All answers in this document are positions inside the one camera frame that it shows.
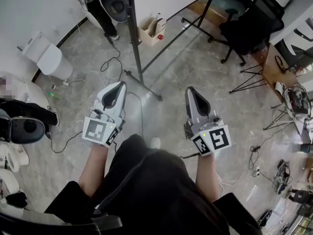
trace black office chair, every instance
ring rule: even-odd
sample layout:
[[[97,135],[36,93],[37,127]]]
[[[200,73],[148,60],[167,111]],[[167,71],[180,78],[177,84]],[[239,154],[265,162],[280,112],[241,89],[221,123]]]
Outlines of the black office chair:
[[[253,52],[262,43],[267,43],[273,32],[284,28],[281,20],[282,14],[269,5],[266,0],[254,0],[249,9],[238,18],[231,21],[234,14],[238,14],[236,9],[227,9],[229,14],[227,22],[220,25],[221,34],[227,39],[229,51],[221,63],[225,63],[232,50],[242,60],[241,66],[246,64],[243,56]]]

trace chair leg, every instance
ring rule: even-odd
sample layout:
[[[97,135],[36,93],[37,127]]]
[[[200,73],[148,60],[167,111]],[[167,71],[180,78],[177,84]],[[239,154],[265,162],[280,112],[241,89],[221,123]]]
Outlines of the chair leg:
[[[238,54],[238,53],[237,53],[237,55],[239,56],[239,58],[240,58],[241,61],[242,61],[242,63],[240,63],[240,66],[241,66],[241,67],[245,66],[246,61],[245,61],[244,57],[243,57],[241,54]]]
[[[228,53],[227,53],[225,59],[222,59],[222,60],[221,60],[221,63],[222,63],[222,64],[226,63],[226,61],[228,60],[228,58],[229,58],[229,56],[230,56],[230,54],[231,54],[232,51],[233,51],[233,49],[232,49],[231,47],[229,47],[229,50],[228,50]]]

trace white sneaker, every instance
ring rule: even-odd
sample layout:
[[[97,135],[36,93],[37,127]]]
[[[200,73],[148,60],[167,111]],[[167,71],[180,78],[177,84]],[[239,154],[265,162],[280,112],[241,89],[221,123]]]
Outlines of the white sneaker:
[[[56,126],[59,126],[60,125],[60,120],[59,120],[59,114],[58,114],[58,111],[57,111],[57,109],[55,108],[55,107],[51,107],[51,110],[50,110],[51,112],[53,112],[53,113],[55,113],[55,115],[57,116],[57,124],[56,124]]]
[[[161,148],[161,139],[159,138],[152,138],[150,142],[151,149],[160,149]]]
[[[119,35],[116,34],[115,36],[110,36],[110,38],[113,40],[113,41],[116,41],[119,39]]]

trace marble floor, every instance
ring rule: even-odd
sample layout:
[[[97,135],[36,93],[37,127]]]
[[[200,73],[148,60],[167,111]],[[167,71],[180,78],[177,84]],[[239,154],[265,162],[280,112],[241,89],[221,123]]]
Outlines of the marble floor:
[[[182,16],[195,18],[193,12],[184,10],[167,24],[165,38],[155,47],[141,44],[139,51],[143,66],[147,64],[163,46],[174,38],[185,26]],[[221,37],[219,30],[206,20],[202,27],[212,35]],[[126,24],[117,26],[121,38],[115,46],[121,51],[120,61],[123,69],[136,74],[136,66],[129,32]],[[66,141],[83,129],[84,117],[89,114],[97,93],[109,82],[118,80],[121,72],[120,64],[112,61],[105,72],[100,72],[101,65],[117,51],[103,37],[102,30],[94,27],[89,21],[80,27],[61,46],[64,56],[72,63],[74,72],[70,80],[84,79],[86,83],[75,82],[66,87],[56,78],[52,78],[57,89],[51,89],[47,76],[40,75],[36,81],[44,93],[53,92],[60,99],[47,95],[50,104],[56,107],[60,125],[52,129],[53,148],[61,150]],[[177,39],[150,68],[144,73],[148,87],[160,93],[163,101],[159,102],[150,93],[138,86],[122,73],[128,91],[136,93],[142,100],[144,139],[150,142],[152,137],[160,137],[161,147],[177,155],[194,153],[196,148],[186,140],[183,124],[186,122],[184,92],[188,86],[197,86],[206,94],[212,105],[222,116],[229,127],[232,147],[216,155],[217,172],[222,178],[224,194],[233,192],[241,203],[257,219],[267,209],[273,209],[279,199],[286,194],[277,195],[272,183],[259,176],[252,177],[247,170],[250,147],[259,145],[269,138],[280,127],[263,131],[270,123],[271,106],[278,99],[269,87],[263,86],[229,94],[229,91],[245,80],[241,74],[240,59],[233,53],[226,64],[220,59],[226,55],[226,46],[218,43],[207,43],[207,37],[195,28],[187,30]],[[255,65],[251,57],[247,57],[247,66]],[[123,134],[125,138],[134,133],[141,133],[140,105],[136,97],[129,94],[125,104],[126,123]],[[122,135],[116,138],[118,146],[123,141]],[[300,137],[293,125],[274,135],[264,143],[260,150],[257,164],[260,170],[270,178],[277,172],[281,159],[290,161],[291,175],[295,185],[303,175],[306,156],[296,153],[299,149]],[[63,153],[54,154],[51,143],[46,137],[37,143],[26,145],[30,158],[29,166],[23,166],[16,177],[21,188],[28,196],[29,208],[43,212],[56,195],[70,180],[78,180],[87,160],[90,143],[80,136],[71,140]],[[112,161],[114,150],[109,150],[108,164]],[[186,160],[191,178],[195,178],[196,158]],[[295,217],[296,205],[290,201],[285,204],[283,221],[269,227],[265,234],[275,234],[281,225]]]

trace green object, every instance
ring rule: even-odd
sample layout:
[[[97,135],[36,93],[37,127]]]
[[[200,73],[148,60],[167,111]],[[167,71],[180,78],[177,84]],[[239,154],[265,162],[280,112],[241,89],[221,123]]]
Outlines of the green object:
[[[60,96],[58,96],[58,95],[56,95],[56,94],[53,94],[52,92],[49,92],[48,94],[49,94],[49,96],[51,96],[51,97],[55,97],[55,98],[57,98],[57,99],[61,99]]]

